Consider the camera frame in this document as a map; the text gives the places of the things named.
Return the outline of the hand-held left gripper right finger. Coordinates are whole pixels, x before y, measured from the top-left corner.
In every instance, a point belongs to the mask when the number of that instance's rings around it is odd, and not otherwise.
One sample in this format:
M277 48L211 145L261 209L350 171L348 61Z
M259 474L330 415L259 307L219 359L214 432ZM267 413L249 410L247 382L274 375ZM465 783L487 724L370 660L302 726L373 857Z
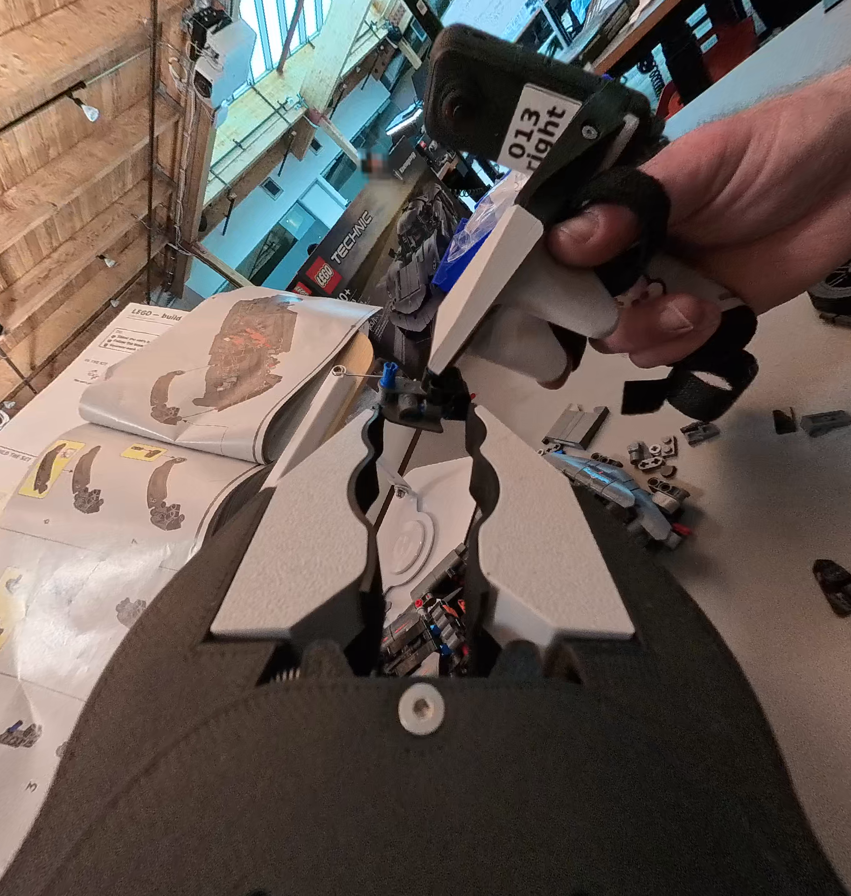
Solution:
M588 516L563 473L497 416L470 407L476 519L467 536L470 668L586 668L637 655L636 628Z

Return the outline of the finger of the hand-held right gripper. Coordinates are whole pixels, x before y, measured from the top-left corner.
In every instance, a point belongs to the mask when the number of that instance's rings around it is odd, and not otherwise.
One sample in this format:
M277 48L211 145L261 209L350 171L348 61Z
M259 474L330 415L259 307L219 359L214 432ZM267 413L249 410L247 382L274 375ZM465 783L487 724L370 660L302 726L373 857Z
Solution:
M438 308L427 362L430 375L453 366L543 234L543 224L518 204L503 213Z

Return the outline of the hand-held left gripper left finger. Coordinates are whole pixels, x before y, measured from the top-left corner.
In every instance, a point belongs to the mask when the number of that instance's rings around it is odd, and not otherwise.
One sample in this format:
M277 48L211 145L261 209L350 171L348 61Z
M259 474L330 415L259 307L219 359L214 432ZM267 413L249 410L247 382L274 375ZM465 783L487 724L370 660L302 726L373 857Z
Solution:
M210 632L227 639L380 635L380 567L366 513L379 495L380 410L361 412L285 474Z

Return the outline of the small black lego assembly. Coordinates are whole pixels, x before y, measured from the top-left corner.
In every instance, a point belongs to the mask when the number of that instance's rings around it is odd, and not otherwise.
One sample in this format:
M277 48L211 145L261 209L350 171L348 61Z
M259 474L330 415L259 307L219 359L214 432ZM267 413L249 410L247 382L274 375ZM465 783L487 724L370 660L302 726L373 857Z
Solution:
M472 403L472 393L454 366L441 375L425 371L416 380L401 375L396 363L386 361L378 394L385 420L433 433L443 432L443 420L466 420Z

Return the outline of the grey lego car section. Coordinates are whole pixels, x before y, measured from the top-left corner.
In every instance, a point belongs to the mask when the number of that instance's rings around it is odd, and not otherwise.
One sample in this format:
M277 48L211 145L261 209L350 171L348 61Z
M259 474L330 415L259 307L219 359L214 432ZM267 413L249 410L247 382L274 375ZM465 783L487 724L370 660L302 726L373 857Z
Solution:
M580 457L561 449L538 452L570 482L591 493L641 546L674 550L690 530L679 520L690 493L652 476L641 484L617 462L593 454Z

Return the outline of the black lego set box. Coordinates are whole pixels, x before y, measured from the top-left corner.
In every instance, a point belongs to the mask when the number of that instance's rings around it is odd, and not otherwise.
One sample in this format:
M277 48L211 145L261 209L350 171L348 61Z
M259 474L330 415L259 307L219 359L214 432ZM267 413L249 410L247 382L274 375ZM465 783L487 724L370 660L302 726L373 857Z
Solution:
M368 331L376 357L419 378L445 294L432 282L463 206L429 167L415 165L408 175L368 182L289 288L375 307Z

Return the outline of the dark grey lego panel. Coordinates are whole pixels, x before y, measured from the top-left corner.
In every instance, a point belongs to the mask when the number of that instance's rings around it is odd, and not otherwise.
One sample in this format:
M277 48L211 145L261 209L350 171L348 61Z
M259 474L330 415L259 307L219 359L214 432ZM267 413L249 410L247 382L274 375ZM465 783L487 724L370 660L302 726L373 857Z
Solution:
M554 421L542 442L585 451L609 416L607 406L590 410L570 405Z

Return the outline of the lego instruction booklet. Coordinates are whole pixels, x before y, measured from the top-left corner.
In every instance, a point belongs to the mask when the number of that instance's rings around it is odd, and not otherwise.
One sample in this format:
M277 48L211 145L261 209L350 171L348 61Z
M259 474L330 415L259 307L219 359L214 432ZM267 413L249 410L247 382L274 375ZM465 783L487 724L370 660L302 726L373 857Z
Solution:
M84 703L231 499L323 441L376 308L263 287L201 302L84 391L0 517L0 877Z

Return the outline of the black lego wedge piece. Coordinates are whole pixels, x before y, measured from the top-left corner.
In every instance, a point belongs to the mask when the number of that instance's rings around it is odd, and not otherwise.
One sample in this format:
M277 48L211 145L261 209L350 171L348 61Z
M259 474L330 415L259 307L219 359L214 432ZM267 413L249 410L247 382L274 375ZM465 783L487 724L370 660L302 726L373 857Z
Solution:
M812 575L833 613L840 618L851 616L851 574L845 567L820 558L812 564Z

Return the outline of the black lego tyre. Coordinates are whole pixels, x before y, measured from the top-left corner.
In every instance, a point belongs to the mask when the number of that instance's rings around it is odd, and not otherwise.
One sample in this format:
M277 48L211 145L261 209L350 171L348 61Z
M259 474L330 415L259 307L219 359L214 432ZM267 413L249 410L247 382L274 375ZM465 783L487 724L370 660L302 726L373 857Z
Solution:
M851 318L851 258L810 287L809 297L824 319Z

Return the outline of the person's right hand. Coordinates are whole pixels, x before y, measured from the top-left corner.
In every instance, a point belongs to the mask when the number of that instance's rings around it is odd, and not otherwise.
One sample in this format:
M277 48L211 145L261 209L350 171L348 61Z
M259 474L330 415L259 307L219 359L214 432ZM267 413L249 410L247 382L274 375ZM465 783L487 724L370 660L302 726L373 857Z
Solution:
M669 246L756 315L799 296L851 258L851 70L701 126L642 166L671 203ZM611 261L636 240L634 213L593 204L548 234L556 261ZM621 312L598 350L641 368L698 350L711 303L672 294Z

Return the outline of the clear plastic bags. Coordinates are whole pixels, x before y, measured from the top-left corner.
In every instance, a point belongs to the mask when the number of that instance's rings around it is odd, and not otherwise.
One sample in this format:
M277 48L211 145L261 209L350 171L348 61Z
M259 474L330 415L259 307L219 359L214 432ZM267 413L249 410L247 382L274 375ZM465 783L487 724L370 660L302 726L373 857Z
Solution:
M506 211L516 203L529 178L525 173L510 171L476 203L474 211L460 223L450 243L447 253L449 262L455 263L466 253L477 250Z

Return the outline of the printed task sheet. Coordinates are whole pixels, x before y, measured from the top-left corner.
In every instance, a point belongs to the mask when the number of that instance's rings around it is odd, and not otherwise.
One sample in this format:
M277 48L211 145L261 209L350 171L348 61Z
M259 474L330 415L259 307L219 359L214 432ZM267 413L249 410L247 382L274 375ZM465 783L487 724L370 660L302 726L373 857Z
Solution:
M84 391L101 382L109 367L155 341L186 311L129 304L61 374L0 429L0 517L9 498L56 437L84 420Z

